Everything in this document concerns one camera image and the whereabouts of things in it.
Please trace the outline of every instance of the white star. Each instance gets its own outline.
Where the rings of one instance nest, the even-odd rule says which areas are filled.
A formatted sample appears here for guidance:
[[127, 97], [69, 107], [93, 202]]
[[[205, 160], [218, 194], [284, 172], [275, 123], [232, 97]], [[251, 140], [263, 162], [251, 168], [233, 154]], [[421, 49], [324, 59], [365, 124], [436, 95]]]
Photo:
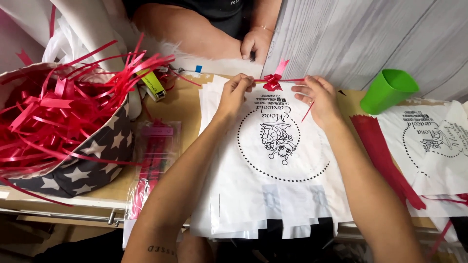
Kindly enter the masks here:
[[63, 174], [65, 175], [66, 177], [70, 178], [72, 180], [72, 182], [75, 182], [79, 179], [83, 179], [83, 178], [89, 178], [88, 174], [91, 173], [91, 171], [89, 172], [81, 172], [80, 169], [78, 169], [78, 167], [75, 167], [75, 170], [69, 174]]
[[117, 170], [112, 174], [112, 176], [110, 177], [110, 181], [114, 180], [114, 179], [117, 177], [117, 175], [120, 173], [120, 171], [122, 171], [122, 167], [119, 168], [119, 169], [117, 169]]
[[124, 106], [124, 109], [125, 109], [125, 117], [128, 116], [128, 105], [129, 105], [129, 104], [130, 104], [130, 103], [127, 102], [127, 104], [125, 104], [125, 106]]
[[44, 181], [44, 185], [41, 186], [41, 188], [53, 188], [55, 190], [60, 189], [60, 186], [54, 179], [47, 179], [45, 177], [42, 177], [42, 181]]
[[62, 165], [62, 166], [60, 166], [60, 168], [67, 168], [67, 167], [69, 167], [70, 165], [75, 164], [75, 163], [78, 162], [79, 160], [80, 160], [79, 158], [76, 158], [76, 160], [72, 161], [72, 162], [69, 163], [69, 164]]
[[132, 144], [132, 132], [130, 132], [127, 137], [127, 147], [130, 146], [130, 144]]
[[81, 151], [84, 152], [85, 154], [91, 154], [94, 153], [98, 158], [101, 157], [101, 152], [106, 148], [106, 146], [99, 146], [96, 141], [93, 141], [91, 143], [91, 146], [89, 148], [82, 149]]
[[114, 143], [112, 144], [112, 146], [110, 147], [111, 149], [114, 148], [114, 147], [119, 147], [120, 146], [120, 142], [124, 139], [125, 137], [122, 136], [122, 131], [120, 131], [116, 136], [114, 136]]
[[106, 165], [106, 167], [102, 168], [100, 171], [106, 170], [106, 174], [107, 174], [107, 173], [110, 172], [112, 169], [114, 169], [115, 167], [117, 167], [117, 165], [118, 165], [118, 164], [116, 164], [116, 163], [108, 163], [108, 164]]
[[115, 116], [115, 115], [112, 116], [112, 118], [110, 118], [110, 120], [109, 120], [109, 123], [107, 124], [109, 126], [109, 128], [114, 130], [114, 124], [116, 123], [117, 120], [118, 120], [117, 116]]
[[88, 186], [87, 184], [83, 185], [83, 187], [79, 188], [79, 189], [73, 189], [72, 191], [75, 191], [76, 192], [76, 195], [79, 195], [81, 193], [84, 193], [84, 192], [89, 192], [91, 191], [91, 189], [93, 187], [96, 187], [95, 185], [93, 186]]

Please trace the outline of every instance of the snail cartoon illustration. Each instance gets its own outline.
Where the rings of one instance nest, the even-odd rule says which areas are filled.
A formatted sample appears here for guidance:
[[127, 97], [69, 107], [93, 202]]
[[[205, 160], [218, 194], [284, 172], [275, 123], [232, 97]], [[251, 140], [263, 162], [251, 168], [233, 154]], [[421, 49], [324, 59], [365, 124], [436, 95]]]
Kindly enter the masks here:
[[287, 134], [286, 128], [290, 127], [285, 123], [263, 123], [260, 124], [262, 130], [262, 143], [269, 151], [273, 151], [268, 155], [270, 159], [279, 155], [284, 158], [281, 162], [283, 165], [288, 164], [288, 157], [296, 150], [296, 146], [292, 143], [293, 136]]
[[445, 134], [441, 132], [440, 130], [437, 130], [435, 132], [431, 131], [430, 139], [423, 139], [422, 141], [419, 141], [419, 142], [421, 142], [424, 145], [424, 148], [426, 149], [426, 151], [429, 151], [431, 147], [433, 149], [442, 148], [440, 147], [441, 144], [445, 144], [448, 146], [450, 150], [453, 150], [452, 145], [447, 139], [447, 136], [445, 136]]

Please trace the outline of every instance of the black shorts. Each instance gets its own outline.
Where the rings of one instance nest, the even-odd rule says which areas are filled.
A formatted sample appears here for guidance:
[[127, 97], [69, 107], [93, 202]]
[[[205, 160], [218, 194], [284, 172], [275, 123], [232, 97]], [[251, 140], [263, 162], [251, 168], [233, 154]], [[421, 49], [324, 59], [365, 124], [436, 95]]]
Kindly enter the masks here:
[[253, 0], [123, 0], [123, 2], [130, 19], [140, 6], [149, 3], [193, 10], [208, 19], [214, 27], [239, 40], [243, 40], [249, 31], [253, 7]]

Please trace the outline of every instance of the wrist tattoo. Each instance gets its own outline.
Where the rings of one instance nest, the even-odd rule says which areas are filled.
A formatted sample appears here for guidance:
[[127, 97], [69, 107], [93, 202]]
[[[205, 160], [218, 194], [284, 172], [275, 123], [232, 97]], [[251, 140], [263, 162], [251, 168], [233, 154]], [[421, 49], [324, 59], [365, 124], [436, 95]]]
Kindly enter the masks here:
[[148, 252], [160, 252], [171, 256], [175, 256], [175, 258], [177, 258], [177, 253], [174, 250], [165, 247], [149, 246]]

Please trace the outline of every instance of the green plastic cup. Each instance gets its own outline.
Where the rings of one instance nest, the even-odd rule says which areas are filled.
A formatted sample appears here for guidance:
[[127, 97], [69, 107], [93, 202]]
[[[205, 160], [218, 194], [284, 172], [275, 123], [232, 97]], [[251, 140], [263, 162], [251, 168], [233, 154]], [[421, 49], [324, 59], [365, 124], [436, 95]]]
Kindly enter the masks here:
[[406, 71], [384, 69], [379, 72], [361, 100], [361, 108], [368, 114], [378, 115], [418, 91], [416, 81]]

